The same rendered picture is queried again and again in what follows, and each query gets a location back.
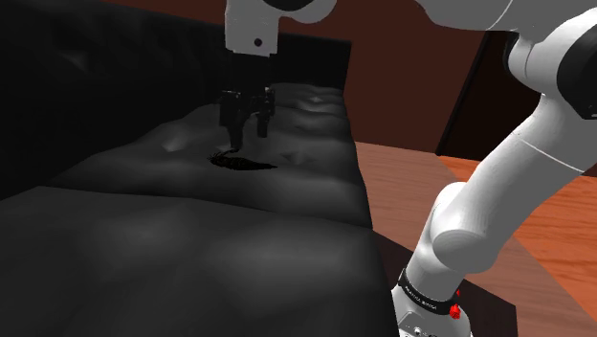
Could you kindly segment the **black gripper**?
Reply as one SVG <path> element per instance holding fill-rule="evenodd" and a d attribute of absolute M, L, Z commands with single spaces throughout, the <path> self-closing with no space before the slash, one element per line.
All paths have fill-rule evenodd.
<path fill-rule="evenodd" d="M 232 54 L 232 90 L 224 90 L 219 104 L 219 125 L 229 134 L 231 150 L 243 147 L 244 109 L 255 107 L 256 133 L 268 136 L 268 125 L 276 113 L 276 92 L 270 88 L 270 59 L 265 56 Z"/>

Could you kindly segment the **black slender feathery object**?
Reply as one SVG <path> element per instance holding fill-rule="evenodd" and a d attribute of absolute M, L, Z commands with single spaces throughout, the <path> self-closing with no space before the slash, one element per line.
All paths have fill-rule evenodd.
<path fill-rule="evenodd" d="M 261 170 L 261 169 L 276 169 L 275 165 L 268 163 L 259 163 L 243 157 L 233 156 L 235 150 L 218 151 L 211 154 L 208 160 L 224 169 L 232 170 Z"/>

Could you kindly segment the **dark grey sofa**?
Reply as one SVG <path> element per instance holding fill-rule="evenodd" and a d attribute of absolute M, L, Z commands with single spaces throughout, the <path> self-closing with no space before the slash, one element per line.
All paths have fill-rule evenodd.
<path fill-rule="evenodd" d="M 219 25 L 0 0 L 0 337 L 399 337 L 343 101 L 351 46 L 283 34 L 266 138 L 208 157 Z"/>

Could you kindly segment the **dark door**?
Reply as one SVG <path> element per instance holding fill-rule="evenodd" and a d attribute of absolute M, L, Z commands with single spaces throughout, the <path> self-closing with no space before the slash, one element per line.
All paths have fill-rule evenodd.
<path fill-rule="evenodd" d="M 488 32 L 479 45 L 437 155 L 480 161 L 535 109 L 540 94 L 507 70 L 515 33 Z"/>

